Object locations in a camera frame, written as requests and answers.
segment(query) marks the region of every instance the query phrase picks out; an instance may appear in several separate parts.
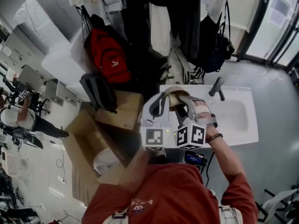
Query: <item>black backpack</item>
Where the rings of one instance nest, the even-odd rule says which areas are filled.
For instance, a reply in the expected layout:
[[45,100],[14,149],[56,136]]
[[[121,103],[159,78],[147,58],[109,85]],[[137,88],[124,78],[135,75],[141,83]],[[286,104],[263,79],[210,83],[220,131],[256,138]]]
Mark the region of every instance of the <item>black backpack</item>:
[[[229,39],[224,35],[228,11]],[[193,65],[201,67],[205,73],[218,72],[225,60],[229,60],[235,49],[230,41],[230,16],[228,2],[225,4],[224,22],[220,25],[222,13],[215,24],[209,15],[200,23],[199,53]]]
[[117,105],[114,90],[102,74],[84,74],[80,83],[96,111],[102,108],[116,113]]

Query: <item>red backpack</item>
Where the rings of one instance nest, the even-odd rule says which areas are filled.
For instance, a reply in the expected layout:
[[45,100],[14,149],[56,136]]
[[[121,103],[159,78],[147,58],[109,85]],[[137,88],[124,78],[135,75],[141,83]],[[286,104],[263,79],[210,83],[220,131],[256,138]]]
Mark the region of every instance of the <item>red backpack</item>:
[[92,29],[91,50],[94,64],[109,83],[123,83],[131,79],[125,52],[106,32]]

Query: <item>white sink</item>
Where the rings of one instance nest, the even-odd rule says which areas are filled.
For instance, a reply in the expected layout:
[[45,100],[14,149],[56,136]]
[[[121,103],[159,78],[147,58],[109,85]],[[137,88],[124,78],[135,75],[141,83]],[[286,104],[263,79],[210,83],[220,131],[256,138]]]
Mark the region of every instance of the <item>white sink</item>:
[[[161,85],[160,91],[174,85]],[[191,96],[205,100],[212,113],[216,115],[218,131],[223,134],[228,145],[240,145],[258,142],[256,110],[251,89],[247,87],[222,86],[225,101],[220,100],[218,93],[211,97],[208,92],[212,85],[177,85],[185,89]],[[178,129],[175,112],[170,113],[172,131]],[[169,139],[167,147],[175,148]]]

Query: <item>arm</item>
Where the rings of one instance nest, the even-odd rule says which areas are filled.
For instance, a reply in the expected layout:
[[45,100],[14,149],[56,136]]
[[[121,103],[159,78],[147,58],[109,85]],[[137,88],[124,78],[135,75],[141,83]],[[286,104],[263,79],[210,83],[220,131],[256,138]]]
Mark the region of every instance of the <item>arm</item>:
[[[206,132],[208,137],[218,133],[214,126],[209,126]],[[245,175],[245,170],[241,164],[241,161],[222,137],[212,140],[209,145],[212,147],[217,157],[223,174],[230,183],[231,177],[235,177],[239,174]]]
[[[196,105],[206,105],[204,102],[195,102]],[[207,112],[198,114],[200,118],[207,118],[211,115]],[[206,138],[209,139],[218,131],[214,126],[206,128]],[[233,150],[221,137],[217,137],[209,145],[217,157],[220,168],[229,182],[229,186],[223,194],[222,204],[237,208],[243,217],[244,223],[255,224],[257,220],[257,208],[252,190],[246,180],[245,170],[241,161]]]
[[23,121],[23,120],[26,119],[29,105],[30,105],[29,98],[25,97],[23,108],[22,108],[21,112],[18,113],[18,119],[17,119],[17,121]]

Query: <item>cardboard box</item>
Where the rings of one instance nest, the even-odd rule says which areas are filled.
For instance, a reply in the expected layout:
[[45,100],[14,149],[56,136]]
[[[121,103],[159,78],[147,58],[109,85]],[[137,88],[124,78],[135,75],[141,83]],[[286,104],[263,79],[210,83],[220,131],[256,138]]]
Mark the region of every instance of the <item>cardboard box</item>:
[[139,93],[115,91],[117,114],[99,109],[95,114],[96,121],[132,131],[138,130],[140,113],[143,107],[143,96]]
[[[96,192],[99,182],[117,184],[124,168],[130,159],[114,144],[110,137],[98,126],[98,124],[82,111],[66,128],[72,133],[63,139],[63,144],[73,164],[72,188],[73,197],[87,206]],[[118,168],[112,168],[100,176],[93,169],[94,157],[109,147],[120,160]]]

